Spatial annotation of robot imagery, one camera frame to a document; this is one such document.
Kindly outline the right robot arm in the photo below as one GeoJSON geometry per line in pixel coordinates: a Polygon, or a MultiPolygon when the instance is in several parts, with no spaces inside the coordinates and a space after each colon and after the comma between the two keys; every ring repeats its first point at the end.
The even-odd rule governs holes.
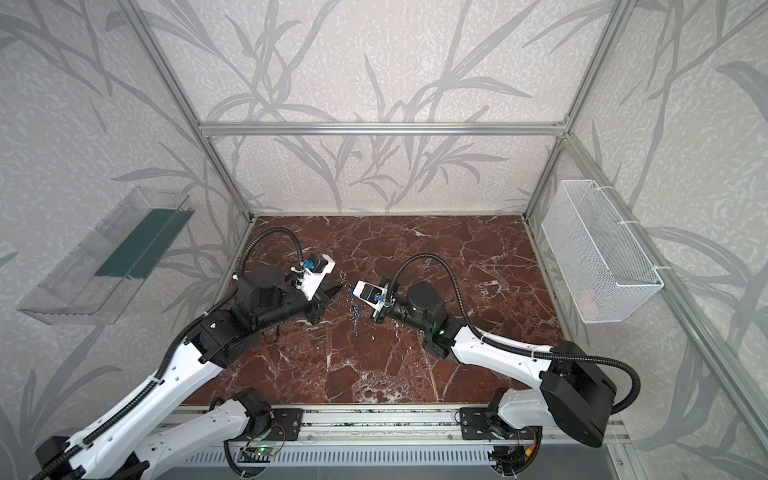
{"type": "Polygon", "coordinates": [[[445,310],[435,288],[421,282],[387,300],[387,289],[360,281],[353,294],[374,310],[376,323],[390,318],[423,334],[422,348],[439,360],[473,365],[527,387],[500,390],[484,411],[499,438],[535,427],[557,427],[590,446],[603,444],[616,386],[584,351],[563,341],[555,347],[525,344],[498,335],[473,333],[466,321],[445,310]]]}

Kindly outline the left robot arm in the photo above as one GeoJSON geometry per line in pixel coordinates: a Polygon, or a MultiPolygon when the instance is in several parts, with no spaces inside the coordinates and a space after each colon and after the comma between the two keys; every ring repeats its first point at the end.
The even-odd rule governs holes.
{"type": "Polygon", "coordinates": [[[329,256],[320,255],[288,273],[262,266],[239,274],[223,307],[185,327],[141,385],[92,424],[37,449],[37,478],[151,479],[210,443],[268,432],[271,408],[252,389],[198,420],[164,434],[154,431],[200,386],[253,349],[261,333],[297,317],[318,323],[342,288],[326,278],[334,267],[329,256]]]}

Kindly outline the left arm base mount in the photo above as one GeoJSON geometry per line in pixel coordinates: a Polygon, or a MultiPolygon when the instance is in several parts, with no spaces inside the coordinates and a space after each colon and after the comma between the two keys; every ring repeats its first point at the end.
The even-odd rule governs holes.
{"type": "Polygon", "coordinates": [[[295,442],[299,438],[304,410],[277,408],[272,410],[271,423],[256,436],[259,441],[295,442]]]}

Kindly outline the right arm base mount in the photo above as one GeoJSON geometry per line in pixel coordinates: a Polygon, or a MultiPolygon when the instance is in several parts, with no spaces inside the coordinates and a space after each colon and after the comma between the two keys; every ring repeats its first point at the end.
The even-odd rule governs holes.
{"type": "Polygon", "coordinates": [[[534,441],[542,435],[541,427],[514,429],[497,415],[490,415],[485,407],[463,407],[455,416],[463,440],[534,441]]]}

